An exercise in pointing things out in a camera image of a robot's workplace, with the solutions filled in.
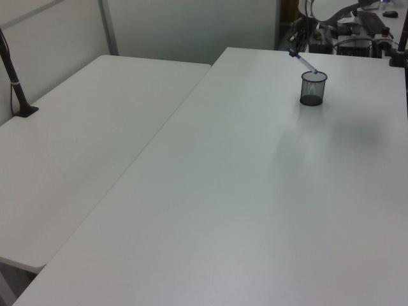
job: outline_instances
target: table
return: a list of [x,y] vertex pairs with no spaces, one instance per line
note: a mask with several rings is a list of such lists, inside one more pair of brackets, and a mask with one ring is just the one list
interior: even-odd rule
[[405,305],[404,71],[308,60],[228,48],[15,306]]
[[0,262],[38,273],[209,65],[102,56],[0,128]]

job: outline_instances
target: black pole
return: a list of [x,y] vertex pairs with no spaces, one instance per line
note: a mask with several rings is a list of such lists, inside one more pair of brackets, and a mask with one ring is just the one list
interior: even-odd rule
[[404,26],[402,28],[400,44],[397,50],[393,49],[393,52],[391,55],[391,59],[390,59],[391,67],[401,67],[401,68],[406,67],[407,56],[405,53],[405,49],[407,47],[407,40],[408,40],[408,11],[407,11],[407,15],[405,16]]
[[30,104],[28,104],[26,100],[26,96],[24,95],[23,88],[21,87],[20,81],[15,72],[10,57],[10,51],[8,50],[8,46],[6,44],[6,40],[1,29],[0,29],[0,55],[1,59],[3,60],[4,67],[6,67],[8,77],[10,78],[10,83],[14,88],[14,92],[15,95],[17,96],[18,102],[20,103],[20,111],[17,112],[15,115],[18,117],[27,118],[28,116],[38,111],[38,107],[31,106]]

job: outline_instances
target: white wall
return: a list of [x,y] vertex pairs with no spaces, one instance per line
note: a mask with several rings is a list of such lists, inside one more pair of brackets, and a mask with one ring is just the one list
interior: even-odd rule
[[[109,54],[98,0],[64,0],[3,32],[30,104]],[[0,124],[10,118],[10,80],[0,62]]]
[[213,64],[226,47],[274,49],[277,0],[106,1],[119,55]]
[[0,26],[52,2],[53,0],[0,0]]

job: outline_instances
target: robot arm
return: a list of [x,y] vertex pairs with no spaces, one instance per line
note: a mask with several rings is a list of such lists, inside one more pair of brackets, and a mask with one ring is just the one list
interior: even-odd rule
[[303,15],[315,18],[327,26],[335,23],[347,13],[371,5],[379,0],[300,0],[299,11]]

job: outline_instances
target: mesh pencil cup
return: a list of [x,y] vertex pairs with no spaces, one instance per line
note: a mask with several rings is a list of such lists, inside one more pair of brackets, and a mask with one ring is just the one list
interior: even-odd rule
[[314,74],[308,71],[302,74],[302,80],[300,103],[307,106],[317,106],[323,103],[327,74],[320,71]]

